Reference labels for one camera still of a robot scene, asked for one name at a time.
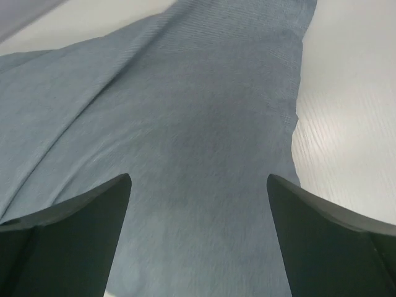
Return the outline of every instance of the blue-gray fabric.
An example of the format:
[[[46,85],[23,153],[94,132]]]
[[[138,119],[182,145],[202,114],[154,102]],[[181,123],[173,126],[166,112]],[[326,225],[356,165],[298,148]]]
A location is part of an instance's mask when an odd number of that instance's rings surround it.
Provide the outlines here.
[[[1,57],[1,221],[129,173],[110,293],[290,296],[265,182],[298,182],[315,4],[180,0],[103,38]]]

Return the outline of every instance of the wrinkled fabric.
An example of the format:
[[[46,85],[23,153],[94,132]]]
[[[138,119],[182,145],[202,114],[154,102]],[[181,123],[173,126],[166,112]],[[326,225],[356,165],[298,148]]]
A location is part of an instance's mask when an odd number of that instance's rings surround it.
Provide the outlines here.
[[[109,292],[291,296],[265,182],[298,183],[315,4],[180,0],[103,38],[0,57],[1,221],[129,173]]]

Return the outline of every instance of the ribbed fabric texture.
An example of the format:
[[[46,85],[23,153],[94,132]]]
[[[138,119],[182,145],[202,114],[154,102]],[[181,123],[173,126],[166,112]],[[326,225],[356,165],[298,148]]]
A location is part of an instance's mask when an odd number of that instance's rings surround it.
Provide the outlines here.
[[[129,173],[110,293],[290,296],[265,181],[298,182],[314,8],[182,0],[104,38],[1,57],[1,220]]]

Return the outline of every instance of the gray cloth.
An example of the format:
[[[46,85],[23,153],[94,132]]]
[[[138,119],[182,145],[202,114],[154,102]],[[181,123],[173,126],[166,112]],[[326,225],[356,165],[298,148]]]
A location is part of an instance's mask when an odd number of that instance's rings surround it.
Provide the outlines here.
[[[129,173],[111,293],[290,296],[265,182],[298,182],[315,3],[180,0],[104,38],[0,58],[2,222]]]

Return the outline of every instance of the white surface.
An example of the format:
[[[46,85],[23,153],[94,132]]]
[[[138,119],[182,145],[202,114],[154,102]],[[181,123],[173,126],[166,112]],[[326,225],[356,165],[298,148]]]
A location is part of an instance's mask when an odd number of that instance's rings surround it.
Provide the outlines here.
[[[0,45],[60,48],[173,0],[70,0]],[[396,1],[318,0],[304,39],[293,158],[302,186],[396,224]]]

